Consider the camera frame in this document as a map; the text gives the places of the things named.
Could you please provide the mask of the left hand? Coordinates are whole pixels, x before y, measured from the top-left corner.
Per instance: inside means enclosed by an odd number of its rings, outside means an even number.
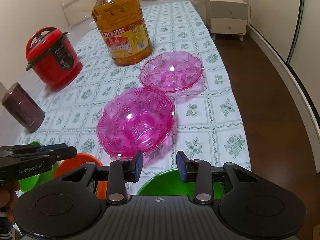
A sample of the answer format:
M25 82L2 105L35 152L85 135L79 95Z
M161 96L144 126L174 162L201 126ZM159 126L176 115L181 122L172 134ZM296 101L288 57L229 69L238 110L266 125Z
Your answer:
M12 209L18 198L16 191L19 190L20 184L18 181L11 181L1 185L1 207L4 208L4 211L12 224L15 224Z

